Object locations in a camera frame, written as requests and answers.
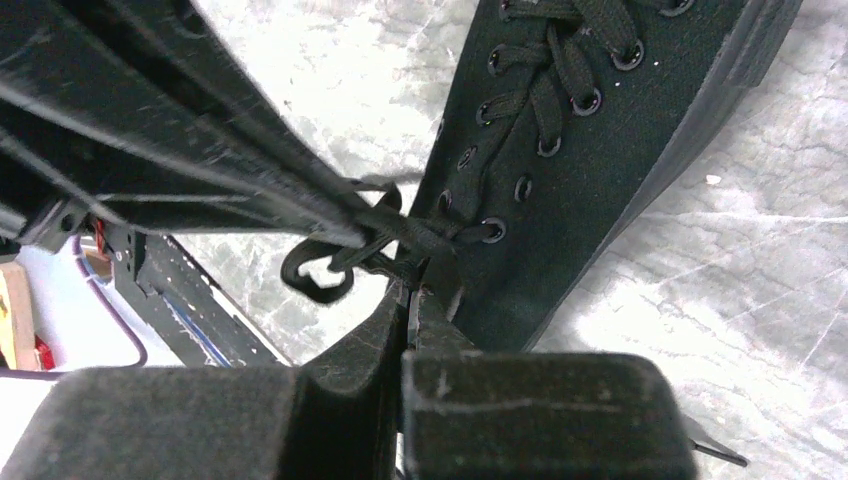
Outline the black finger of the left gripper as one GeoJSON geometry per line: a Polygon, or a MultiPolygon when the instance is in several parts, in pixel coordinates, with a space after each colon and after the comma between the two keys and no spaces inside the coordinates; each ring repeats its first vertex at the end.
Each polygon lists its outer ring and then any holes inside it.
{"type": "Polygon", "coordinates": [[[359,247],[365,206],[193,3],[2,3],[4,238],[56,249],[96,217],[148,234],[359,247]]]}

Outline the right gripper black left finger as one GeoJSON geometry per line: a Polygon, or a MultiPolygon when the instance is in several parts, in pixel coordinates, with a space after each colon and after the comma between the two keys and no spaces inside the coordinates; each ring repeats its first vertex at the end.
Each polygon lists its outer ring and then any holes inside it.
{"type": "Polygon", "coordinates": [[[390,479],[406,288],[300,367],[65,374],[5,479],[390,479]]]}

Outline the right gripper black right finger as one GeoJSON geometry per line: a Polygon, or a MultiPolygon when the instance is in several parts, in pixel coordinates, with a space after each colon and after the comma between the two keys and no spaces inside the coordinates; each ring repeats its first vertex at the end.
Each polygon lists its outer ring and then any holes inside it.
{"type": "Polygon", "coordinates": [[[622,353],[483,353],[411,297],[401,360],[410,479],[693,479],[667,379],[622,353]]]}

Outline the black shoelace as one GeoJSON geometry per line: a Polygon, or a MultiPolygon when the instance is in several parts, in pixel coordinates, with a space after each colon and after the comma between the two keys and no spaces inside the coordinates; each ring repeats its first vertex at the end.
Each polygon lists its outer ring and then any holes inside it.
{"type": "MultiPolygon", "coordinates": [[[[615,70],[629,72],[640,66],[645,47],[638,36],[627,1],[482,1],[480,20],[495,22],[492,32],[519,28],[518,43],[501,42],[487,56],[486,71],[505,77],[519,67],[530,72],[518,88],[494,95],[480,103],[475,123],[486,139],[467,146],[456,163],[459,172],[485,169],[504,146],[508,128],[515,125],[525,107],[531,107],[536,129],[535,154],[556,156],[563,142],[567,115],[595,114],[604,96],[576,35],[588,29],[610,58],[615,70]]],[[[455,192],[440,193],[433,215],[404,216],[402,200],[393,182],[374,184],[352,181],[357,191],[380,191],[378,203],[356,214],[366,240],[361,247],[305,240],[284,259],[282,282],[320,304],[332,304],[346,296],[354,283],[356,268],[370,274],[412,284],[418,263],[439,254],[452,254],[460,246],[497,243],[506,236],[505,223],[493,217],[475,223],[452,215],[455,192]]]]}

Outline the black shoe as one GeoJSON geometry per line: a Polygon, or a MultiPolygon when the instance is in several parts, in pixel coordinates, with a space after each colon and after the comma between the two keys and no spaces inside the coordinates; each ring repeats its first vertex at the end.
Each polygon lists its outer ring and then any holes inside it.
{"type": "Polygon", "coordinates": [[[482,1],[411,215],[475,234],[452,324],[533,346],[609,244],[765,76],[796,1],[482,1]]]}

